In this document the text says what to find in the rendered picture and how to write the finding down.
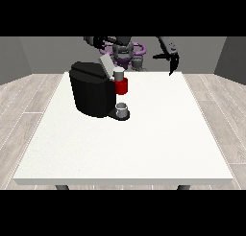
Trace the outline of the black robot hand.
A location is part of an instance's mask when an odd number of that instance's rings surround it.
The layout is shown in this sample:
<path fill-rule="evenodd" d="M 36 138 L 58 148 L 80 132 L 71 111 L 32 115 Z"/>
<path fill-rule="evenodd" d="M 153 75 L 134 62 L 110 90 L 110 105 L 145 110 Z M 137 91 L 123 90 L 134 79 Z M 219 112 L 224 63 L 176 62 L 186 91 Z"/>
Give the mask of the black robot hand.
<path fill-rule="evenodd" d="M 169 75 L 172 75 L 173 72 L 178 68 L 179 66 L 179 54 L 178 53 L 173 53 L 173 54 L 158 54 L 154 55 L 153 59 L 166 59 L 169 61 Z"/>
<path fill-rule="evenodd" d="M 96 36 L 93 39 L 93 46 L 97 49 L 102 49 L 105 46 L 105 43 L 109 42 L 112 44 L 116 44 L 117 41 L 113 38 L 110 38 L 108 36 Z"/>

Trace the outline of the pale grey machine lid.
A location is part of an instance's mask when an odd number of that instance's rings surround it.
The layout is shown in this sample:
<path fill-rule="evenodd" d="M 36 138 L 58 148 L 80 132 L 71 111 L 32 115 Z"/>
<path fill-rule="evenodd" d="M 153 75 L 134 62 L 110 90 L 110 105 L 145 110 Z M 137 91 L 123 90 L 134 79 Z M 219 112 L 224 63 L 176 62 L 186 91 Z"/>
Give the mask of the pale grey machine lid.
<path fill-rule="evenodd" d="M 105 73 L 110 78 L 113 75 L 114 64 L 109 54 L 105 54 L 99 58 L 100 64 L 103 66 Z"/>

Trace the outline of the small grey coffee pod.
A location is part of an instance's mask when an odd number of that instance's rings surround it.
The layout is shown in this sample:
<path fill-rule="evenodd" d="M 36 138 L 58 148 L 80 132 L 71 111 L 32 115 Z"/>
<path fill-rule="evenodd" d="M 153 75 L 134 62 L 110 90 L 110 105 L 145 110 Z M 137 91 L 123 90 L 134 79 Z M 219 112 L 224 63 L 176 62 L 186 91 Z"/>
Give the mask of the small grey coffee pod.
<path fill-rule="evenodd" d="M 119 81 L 121 82 L 124 78 L 124 71 L 125 69 L 123 67 L 120 67 L 120 66 L 116 66 L 114 69 L 113 69 L 113 76 L 114 76 L 114 79 L 116 81 Z"/>

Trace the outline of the red pod holder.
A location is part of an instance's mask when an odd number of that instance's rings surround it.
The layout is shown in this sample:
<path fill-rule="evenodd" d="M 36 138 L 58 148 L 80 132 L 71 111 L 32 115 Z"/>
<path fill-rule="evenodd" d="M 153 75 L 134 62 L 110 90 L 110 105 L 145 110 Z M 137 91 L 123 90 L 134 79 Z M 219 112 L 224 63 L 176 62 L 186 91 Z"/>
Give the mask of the red pod holder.
<path fill-rule="evenodd" d="M 118 95 L 124 95 L 128 92 L 128 79 L 123 78 L 122 81 L 115 81 L 115 93 Z"/>

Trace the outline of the black coffee machine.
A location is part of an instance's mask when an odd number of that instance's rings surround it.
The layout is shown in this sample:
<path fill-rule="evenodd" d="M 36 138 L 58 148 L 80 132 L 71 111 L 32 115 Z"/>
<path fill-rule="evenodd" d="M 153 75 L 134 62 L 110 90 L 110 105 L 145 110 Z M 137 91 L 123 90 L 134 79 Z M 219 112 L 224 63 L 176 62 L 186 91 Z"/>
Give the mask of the black coffee machine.
<path fill-rule="evenodd" d="M 94 62 L 75 62 L 69 71 L 76 108 L 83 114 L 104 118 L 111 117 L 118 121 L 130 118 L 130 111 L 124 118 L 116 116 L 115 80 L 111 80 L 103 66 Z"/>

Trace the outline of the small grey cup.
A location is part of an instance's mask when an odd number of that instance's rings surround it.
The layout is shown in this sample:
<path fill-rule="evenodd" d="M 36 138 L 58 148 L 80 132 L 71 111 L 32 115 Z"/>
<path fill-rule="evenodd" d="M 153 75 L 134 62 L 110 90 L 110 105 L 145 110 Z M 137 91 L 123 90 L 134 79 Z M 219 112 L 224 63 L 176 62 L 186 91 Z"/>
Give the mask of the small grey cup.
<path fill-rule="evenodd" d="M 128 107 L 125 103 L 118 103 L 115 106 L 116 116 L 119 118 L 124 118 L 128 114 Z"/>

